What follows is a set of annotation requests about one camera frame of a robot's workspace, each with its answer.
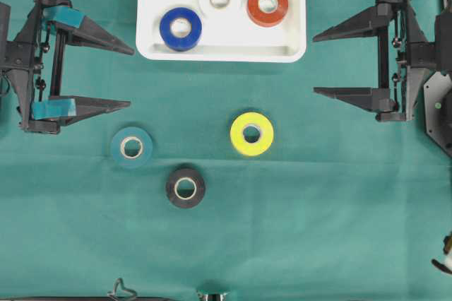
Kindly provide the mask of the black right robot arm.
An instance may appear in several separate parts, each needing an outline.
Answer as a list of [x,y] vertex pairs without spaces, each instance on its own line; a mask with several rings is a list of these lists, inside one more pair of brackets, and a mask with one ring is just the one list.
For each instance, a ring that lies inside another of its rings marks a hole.
[[420,92],[429,137],[451,153],[451,7],[435,19],[435,40],[421,30],[410,0],[376,0],[374,6],[314,37],[378,39],[378,87],[325,88],[314,92],[376,115],[379,122],[413,120]]

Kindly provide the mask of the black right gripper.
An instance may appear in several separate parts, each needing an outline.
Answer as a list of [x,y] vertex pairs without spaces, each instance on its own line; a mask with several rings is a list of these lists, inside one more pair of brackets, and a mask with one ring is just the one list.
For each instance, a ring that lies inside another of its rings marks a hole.
[[391,99],[388,88],[326,88],[314,92],[341,100],[368,112],[378,112],[379,122],[406,122],[414,119],[415,104],[427,70],[434,62],[434,45],[427,40],[416,19],[410,0],[376,0],[371,6],[339,25],[319,33],[314,42],[356,37],[374,37],[389,23],[395,24],[392,45],[398,50],[398,70],[393,87],[400,85],[402,102]]

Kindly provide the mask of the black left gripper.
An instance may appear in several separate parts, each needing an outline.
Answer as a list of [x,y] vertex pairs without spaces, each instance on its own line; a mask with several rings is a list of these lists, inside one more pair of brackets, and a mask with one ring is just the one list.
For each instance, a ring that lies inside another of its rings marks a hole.
[[127,108],[129,101],[87,98],[82,96],[50,96],[34,101],[35,75],[42,69],[42,27],[49,23],[52,34],[63,30],[69,34],[67,44],[78,47],[105,49],[133,55],[130,48],[118,37],[111,35],[84,13],[70,8],[70,0],[34,0],[35,5],[14,40],[8,41],[11,7],[1,3],[1,75],[6,77],[18,98],[19,127],[39,134],[57,134],[61,126],[83,119]]

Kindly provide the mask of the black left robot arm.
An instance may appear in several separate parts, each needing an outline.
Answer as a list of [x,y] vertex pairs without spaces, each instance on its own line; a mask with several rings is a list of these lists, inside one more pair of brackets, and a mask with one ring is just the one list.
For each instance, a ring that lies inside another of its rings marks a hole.
[[74,9],[70,0],[34,3],[12,41],[7,39],[11,8],[1,4],[1,76],[18,98],[20,128],[30,133],[58,134],[63,126],[129,107],[129,101],[60,94],[66,46],[127,55],[134,51]]

